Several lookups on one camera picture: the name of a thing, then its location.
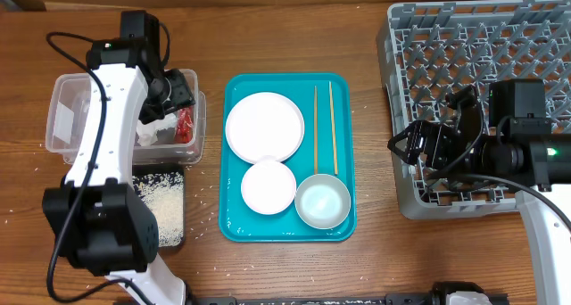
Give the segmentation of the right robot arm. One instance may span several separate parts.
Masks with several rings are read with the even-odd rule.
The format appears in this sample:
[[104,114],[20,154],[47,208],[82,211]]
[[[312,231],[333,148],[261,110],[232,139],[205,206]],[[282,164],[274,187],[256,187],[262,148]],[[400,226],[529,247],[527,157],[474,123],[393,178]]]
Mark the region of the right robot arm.
[[388,142],[404,163],[424,156],[430,180],[467,194],[500,186],[516,196],[532,255],[537,300],[570,302],[570,136],[554,134],[540,79],[488,86],[489,107],[469,85],[445,100],[456,123],[416,120]]

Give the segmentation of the red foil snack wrapper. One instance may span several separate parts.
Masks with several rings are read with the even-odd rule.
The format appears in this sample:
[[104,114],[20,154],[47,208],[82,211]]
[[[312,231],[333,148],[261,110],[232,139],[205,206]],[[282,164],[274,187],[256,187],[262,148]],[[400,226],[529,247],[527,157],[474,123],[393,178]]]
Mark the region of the red foil snack wrapper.
[[193,107],[183,108],[178,111],[175,142],[177,144],[188,143],[192,140],[194,130]]

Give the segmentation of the grey bowl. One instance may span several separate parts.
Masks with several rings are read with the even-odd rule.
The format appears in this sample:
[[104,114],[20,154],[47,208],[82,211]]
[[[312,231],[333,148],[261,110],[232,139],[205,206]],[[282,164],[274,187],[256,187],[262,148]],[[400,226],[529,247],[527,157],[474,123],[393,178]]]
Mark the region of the grey bowl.
[[295,209],[310,227],[326,230],[338,227],[349,216],[351,194],[339,178],[315,174],[303,180],[294,197]]

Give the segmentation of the white tissue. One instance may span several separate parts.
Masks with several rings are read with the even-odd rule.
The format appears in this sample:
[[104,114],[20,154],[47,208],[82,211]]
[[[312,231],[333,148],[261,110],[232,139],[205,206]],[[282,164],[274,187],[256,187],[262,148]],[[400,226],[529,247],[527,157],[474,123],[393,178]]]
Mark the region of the white tissue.
[[178,118],[174,113],[166,115],[162,120],[148,124],[137,123],[137,143],[139,146],[172,144],[176,134]]

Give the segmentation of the large pink plate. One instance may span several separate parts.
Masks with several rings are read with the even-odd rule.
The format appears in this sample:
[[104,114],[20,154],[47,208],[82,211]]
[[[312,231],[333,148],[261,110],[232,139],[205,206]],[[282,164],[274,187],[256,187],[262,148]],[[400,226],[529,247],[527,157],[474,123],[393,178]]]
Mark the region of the large pink plate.
[[287,160],[300,147],[304,134],[304,118],[297,105],[271,92],[240,100],[230,110],[225,124],[230,149],[251,164]]

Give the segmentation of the small pink rice bowl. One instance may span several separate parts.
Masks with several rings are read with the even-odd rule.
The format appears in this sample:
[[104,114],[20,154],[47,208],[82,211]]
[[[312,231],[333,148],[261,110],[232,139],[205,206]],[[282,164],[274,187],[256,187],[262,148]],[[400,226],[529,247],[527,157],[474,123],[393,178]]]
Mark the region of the small pink rice bowl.
[[297,189],[293,172],[277,161],[260,161],[244,174],[241,194],[245,204],[261,215],[284,211],[293,202]]

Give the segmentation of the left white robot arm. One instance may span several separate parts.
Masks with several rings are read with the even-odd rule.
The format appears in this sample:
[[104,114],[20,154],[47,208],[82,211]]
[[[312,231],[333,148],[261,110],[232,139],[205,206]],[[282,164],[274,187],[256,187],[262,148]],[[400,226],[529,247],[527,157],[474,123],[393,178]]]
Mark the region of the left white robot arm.
[[44,192],[54,232],[49,296],[81,301],[117,284],[140,304],[191,304],[188,285],[158,253],[159,226],[132,185],[136,128],[194,105],[184,75],[165,67],[166,25],[144,10],[124,11],[120,35],[92,40],[86,59],[67,58],[90,77],[78,154],[65,179]]

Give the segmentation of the wooden chopstick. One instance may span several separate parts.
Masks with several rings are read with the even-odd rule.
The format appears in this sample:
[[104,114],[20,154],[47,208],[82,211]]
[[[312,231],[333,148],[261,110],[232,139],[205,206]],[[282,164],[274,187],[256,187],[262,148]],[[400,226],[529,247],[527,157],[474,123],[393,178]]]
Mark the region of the wooden chopstick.
[[330,107],[330,120],[331,120],[331,136],[332,136],[332,150],[333,150],[333,161],[334,161],[334,175],[338,175],[338,155],[337,155],[337,145],[336,145],[336,129],[335,129],[335,102],[333,95],[332,82],[328,82],[328,92],[329,92],[329,107]]
[[313,127],[314,127],[314,174],[319,173],[319,92],[318,87],[314,86],[313,97]]

